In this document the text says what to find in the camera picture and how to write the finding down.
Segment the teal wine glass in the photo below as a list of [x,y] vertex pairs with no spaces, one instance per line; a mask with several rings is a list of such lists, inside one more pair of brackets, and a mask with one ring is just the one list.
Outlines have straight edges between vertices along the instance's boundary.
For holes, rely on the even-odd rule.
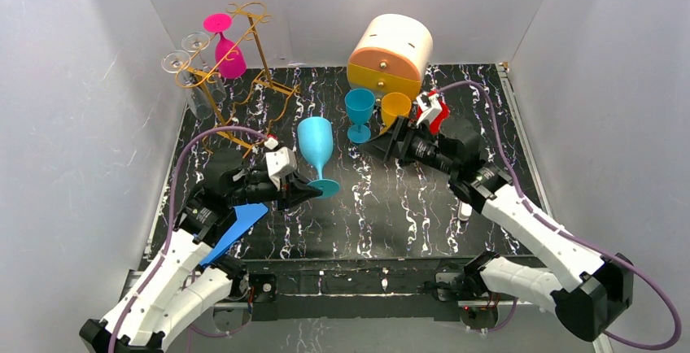
[[367,123],[373,115],[375,97],[368,89],[352,89],[344,99],[346,114],[352,125],[347,131],[350,142],[362,144],[371,138],[371,130]]
[[340,189],[339,183],[323,175],[334,149],[332,124],[321,116],[301,120],[297,127],[297,142],[301,155],[317,170],[317,178],[308,184],[321,191],[318,198],[335,196]]

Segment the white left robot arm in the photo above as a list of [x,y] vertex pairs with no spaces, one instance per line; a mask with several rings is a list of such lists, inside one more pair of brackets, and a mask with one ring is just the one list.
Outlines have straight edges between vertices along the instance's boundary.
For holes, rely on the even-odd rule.
[[182,205],[170,243],[113,309],[84,323],[82,342],[90,352],[166,351],[197,317],[229,297],[242,275],[231,258],[205,260],[223,237],[241,237],[251,227],[237,208],[275,202],[285,210],[324,193],[297,172],[288,147],[268,152],[255,167],[238,150],[217,151]]

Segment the yellow plastic wine glass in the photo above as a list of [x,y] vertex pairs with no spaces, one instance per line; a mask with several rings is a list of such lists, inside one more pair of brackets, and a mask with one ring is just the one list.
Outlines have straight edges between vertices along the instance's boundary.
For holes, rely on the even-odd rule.
[[385,133],[398,116],[407,117],[411,108],[412,102],[407,95],[398,92],[386,94],[381,100],[382,127],[379,133]]

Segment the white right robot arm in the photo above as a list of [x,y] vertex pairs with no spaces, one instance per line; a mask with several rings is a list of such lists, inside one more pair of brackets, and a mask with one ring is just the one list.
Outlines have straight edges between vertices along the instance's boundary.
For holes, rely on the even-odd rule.
[[618,261],[566,239],[564,229],[557,229],[519,195],[505,171],[482,158],[482,141],[465,120],[445,135],[398,117],[360,148],[381,161],[422,163],[448,175],[448,187],[460,201],[506,229],[545,267],[527,267],[485,251],[463,267],[455,282],[441,288],[526,300],[553,313],[575,337],[596,340],[630,307],[632,273]]

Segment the red plastic wine glass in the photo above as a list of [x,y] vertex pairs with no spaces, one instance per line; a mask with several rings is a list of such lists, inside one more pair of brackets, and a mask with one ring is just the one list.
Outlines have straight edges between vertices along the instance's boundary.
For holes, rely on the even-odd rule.
[[438,134],[442,122],[450,113],[440,94],[435,90],[421,92],[415,98],[415,103],[417,104],[416,126],[425,125],[431,134]]

